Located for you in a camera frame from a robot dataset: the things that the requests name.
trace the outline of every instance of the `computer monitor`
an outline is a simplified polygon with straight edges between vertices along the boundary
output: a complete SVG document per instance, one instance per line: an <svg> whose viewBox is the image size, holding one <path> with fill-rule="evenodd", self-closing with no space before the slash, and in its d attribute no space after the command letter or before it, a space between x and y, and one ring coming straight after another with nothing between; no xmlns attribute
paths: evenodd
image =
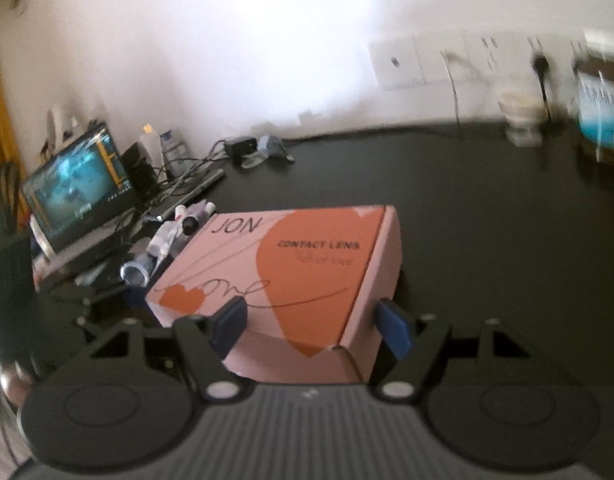
<svg viewBox="0 0 614 480"><path fill-rule="evenodd" d="M23 194L55 252L138 202L104 123L34 172Z"/></svg>

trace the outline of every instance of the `contact lens box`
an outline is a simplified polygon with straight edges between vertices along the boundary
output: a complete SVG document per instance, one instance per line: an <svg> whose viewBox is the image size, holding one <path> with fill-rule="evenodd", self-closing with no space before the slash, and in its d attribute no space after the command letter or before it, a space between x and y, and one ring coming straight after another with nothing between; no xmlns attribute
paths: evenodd
<svg viewBox="0 0 614 480"><path fill-rule="evenodd" d="M367 381L374 309L402 264L393 206L218 214L147 295L163 326L210 316L234 296L247 329L224 363L261 382Z"/></svg>

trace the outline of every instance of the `box lid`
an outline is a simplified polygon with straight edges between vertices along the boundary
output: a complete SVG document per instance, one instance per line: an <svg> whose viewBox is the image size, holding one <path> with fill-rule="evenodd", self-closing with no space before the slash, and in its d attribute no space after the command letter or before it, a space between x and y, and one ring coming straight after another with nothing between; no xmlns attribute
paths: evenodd
<svg viewBox="0 0 614 480"><path fill-rule="evenodd" d="M233 296L248 330L312 356L336 346L373 252L384 206L219 214L148 294L174 317Z"/></svg>

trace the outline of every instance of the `white wall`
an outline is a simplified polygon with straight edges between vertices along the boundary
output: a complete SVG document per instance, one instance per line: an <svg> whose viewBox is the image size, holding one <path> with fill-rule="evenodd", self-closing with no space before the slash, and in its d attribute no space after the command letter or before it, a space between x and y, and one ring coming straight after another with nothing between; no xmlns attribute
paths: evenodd
<svg viewBox="0 0 614 480"><path fill-rule="evenodd" d="M451 118L447 86L381 92L369 38L490 27L614 30L614 0L0 0L0 66L23 158L34 165L54 102L103 103L126 148L149 122L200 154L270 121L287 134ZM481 84L466 116L495 113ZM298 114L320 114L294 128Z"/></svg>

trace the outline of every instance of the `desk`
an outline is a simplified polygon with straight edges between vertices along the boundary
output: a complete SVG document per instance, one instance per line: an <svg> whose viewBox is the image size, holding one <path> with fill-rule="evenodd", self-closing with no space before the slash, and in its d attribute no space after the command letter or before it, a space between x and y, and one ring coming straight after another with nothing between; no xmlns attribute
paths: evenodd
<svg viewBox="0 0 614 480"><path fill-rule="evenodd" d="M325 137L289 151L293 165L227 166L207 199L221 212L393 204L402 307L465 330L499 317L583 383L614 384L614 168L578 153L573 128L541 149L480 124Z"/></svg>

